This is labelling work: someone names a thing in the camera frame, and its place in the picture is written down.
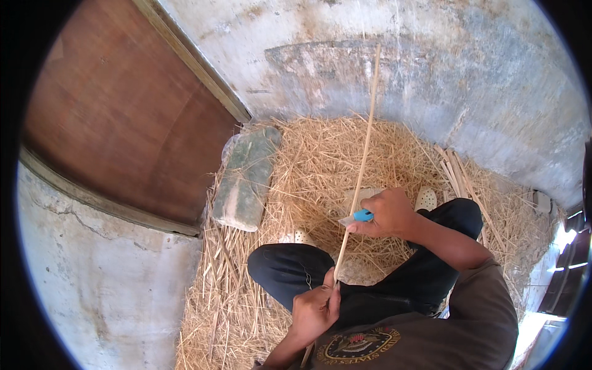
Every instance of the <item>wooden door frame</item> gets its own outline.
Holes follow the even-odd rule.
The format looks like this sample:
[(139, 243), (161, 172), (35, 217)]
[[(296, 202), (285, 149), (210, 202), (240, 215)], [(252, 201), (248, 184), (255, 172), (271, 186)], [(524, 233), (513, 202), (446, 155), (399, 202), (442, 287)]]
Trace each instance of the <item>wooden door frame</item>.
[(51, 169), (33, 151), (22, 145), (19, 153), (19, 161), (34, 173), (35, 176), (39, 177), (55, 190), (96, 210), (133, 224), (164, 231), (165, 233), (182, 234), (192, 237), (198, 237), (200, 234), (200, 229), (198, 227), (168, 220), (167, 218), (159, 217), (155, 214), (139, 210), (138, 208), (111, 201), (86, 189), (82, 185), (66, 179)]
[(148, 22), (166, 40), (175, 54), (189, 67), (195, 76), (222, 103), (228, 112), (240, 123), (251, 119), (247, 109), (234, 92), (224, 83), (218, 73), (209, 65), (200, 51), (179, 28), (157, 0), (132, 0)]

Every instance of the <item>circular emblem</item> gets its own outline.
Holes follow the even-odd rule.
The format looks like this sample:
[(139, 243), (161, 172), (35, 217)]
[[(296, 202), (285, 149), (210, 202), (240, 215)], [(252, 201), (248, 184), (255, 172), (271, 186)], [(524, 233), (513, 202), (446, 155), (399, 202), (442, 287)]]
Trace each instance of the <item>circular emblem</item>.
[(376, 327), (365, 332), (345, 335), (337, 334), (331, 337), (328, 344), (319, 347), (317, 360), (328, 365), (372, 360), (394, 346), (399, 339), (399, 332), (387, 327)]

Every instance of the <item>person's left hand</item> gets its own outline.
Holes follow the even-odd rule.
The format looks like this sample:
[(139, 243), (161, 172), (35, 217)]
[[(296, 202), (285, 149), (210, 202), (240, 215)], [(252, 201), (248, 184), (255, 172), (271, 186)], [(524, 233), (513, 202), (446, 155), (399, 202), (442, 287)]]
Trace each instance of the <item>person's left hand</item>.
[(288, 329), (290, 341), (305, 348), (326, 332), (339, 318), (340, 284), (334, 285), (330, 268), (320, 287), (294, 297), (292, 325)]

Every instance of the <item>wooden door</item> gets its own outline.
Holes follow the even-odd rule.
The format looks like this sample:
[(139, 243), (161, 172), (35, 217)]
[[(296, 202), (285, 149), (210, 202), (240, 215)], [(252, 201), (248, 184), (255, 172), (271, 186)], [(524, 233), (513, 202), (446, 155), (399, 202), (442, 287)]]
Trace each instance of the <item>wooden door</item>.
[(24, 144), (91, 191), (194, 225), (238, 130), (131, 0), (85, 0), (40, 72)]

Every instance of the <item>weathered concrete wall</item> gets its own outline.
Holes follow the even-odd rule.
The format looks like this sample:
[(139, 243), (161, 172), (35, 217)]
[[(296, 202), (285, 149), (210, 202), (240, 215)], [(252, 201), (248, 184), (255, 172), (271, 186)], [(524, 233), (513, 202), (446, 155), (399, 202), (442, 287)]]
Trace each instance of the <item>weathered concrete wall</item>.
[(87, 207), (23, 165), (18, 210), (41, 304), (82, 368), (173, 368), (201, 241)]
[(564, 207), (581, 201), (584, 92), (532, 0), (159, 0), (252, 115), (369, 111)]

